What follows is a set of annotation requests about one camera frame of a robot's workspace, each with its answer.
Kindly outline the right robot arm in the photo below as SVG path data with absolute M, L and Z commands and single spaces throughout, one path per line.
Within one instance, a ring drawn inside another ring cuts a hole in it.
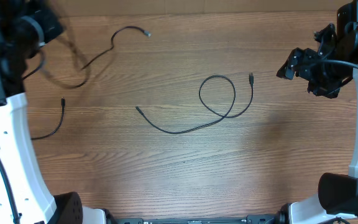
M 308 92 L 328 99 L 338 97 L 350 82 L 355 84 L 355 138 L 346 174 L 324 173 L 317 192 L 284 205 L 272 223 L 349 223 L 358 218 L 358 0 L 341 6 L 337 22 L 314 33 L 318 49 L 295 48 L 277 77 L 300 77 Z

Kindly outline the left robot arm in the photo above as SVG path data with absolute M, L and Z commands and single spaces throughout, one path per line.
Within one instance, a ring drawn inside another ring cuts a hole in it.
M 63 32 L 44 1 L 0 1 L 0 223 L 111 223 L 76 192 L 52 195 L 27 120 L 26 61 Z

